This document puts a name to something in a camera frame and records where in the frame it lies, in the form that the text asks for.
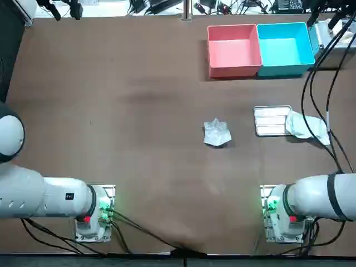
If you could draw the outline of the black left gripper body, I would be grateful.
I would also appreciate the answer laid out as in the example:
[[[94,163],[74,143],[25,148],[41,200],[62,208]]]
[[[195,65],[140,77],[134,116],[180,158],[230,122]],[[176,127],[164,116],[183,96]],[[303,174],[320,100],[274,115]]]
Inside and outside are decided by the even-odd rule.
[[[37,4],[39,6],[45,6],[48,4],[55,4],[57,2],[62,2],[68,6],[73,6],[75,4],[79,4],[80,2],[78,0],[37,0]]]

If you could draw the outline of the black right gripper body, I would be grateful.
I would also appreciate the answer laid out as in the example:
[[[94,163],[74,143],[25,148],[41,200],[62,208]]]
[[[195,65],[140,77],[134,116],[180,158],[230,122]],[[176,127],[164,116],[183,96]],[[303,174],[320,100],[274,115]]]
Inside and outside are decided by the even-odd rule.
[[[354,13],[355,0],[318,0],[313,3],[313,12],[321,12],[327,8],[334,8],[347,13]]]

